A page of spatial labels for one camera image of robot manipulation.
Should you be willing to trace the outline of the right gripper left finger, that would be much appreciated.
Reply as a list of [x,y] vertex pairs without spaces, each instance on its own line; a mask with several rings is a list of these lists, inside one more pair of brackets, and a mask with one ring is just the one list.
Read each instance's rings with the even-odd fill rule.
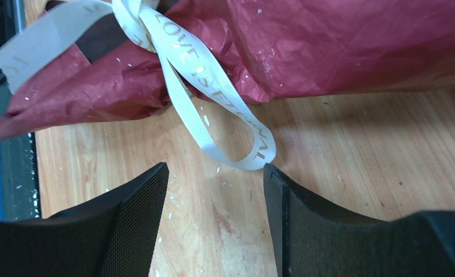
[[0,276],[147,276],[168,180],[160,162],[48,218],[0,221]]

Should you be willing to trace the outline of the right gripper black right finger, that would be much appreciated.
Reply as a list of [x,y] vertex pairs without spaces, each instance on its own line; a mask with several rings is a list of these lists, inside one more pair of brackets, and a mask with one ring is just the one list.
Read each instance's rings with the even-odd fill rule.
[[386,222],[325,199],[273,164],[263,174],[278,276],[455,276],[455,211]]

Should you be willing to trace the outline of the dark red wrapping paper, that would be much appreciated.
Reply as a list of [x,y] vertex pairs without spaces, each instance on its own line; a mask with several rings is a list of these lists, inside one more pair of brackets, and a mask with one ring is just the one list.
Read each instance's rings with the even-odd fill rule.
[[[248,104],[455,87],[455,1],[161,1]],[[158,56],[112,14],[34,75],[0,140],[52,126],[147,118],[169,103]]]

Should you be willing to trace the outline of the cream printed ribbon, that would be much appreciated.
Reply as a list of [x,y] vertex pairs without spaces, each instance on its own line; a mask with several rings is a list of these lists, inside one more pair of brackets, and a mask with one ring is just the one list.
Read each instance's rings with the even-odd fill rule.
[[[205,154],[249,171],[274,160],[272,133],[253,115],[211,51],[194,34],[144,1],[69,1],[52,8],[0,48],[0,69],[10,91],[15,92],[108,14],[115,16],[134,44],[158,55],[173,107]],[[190,100],[187,84],[249,126],[254,143],[244,159],[234,162],[221,151]]]

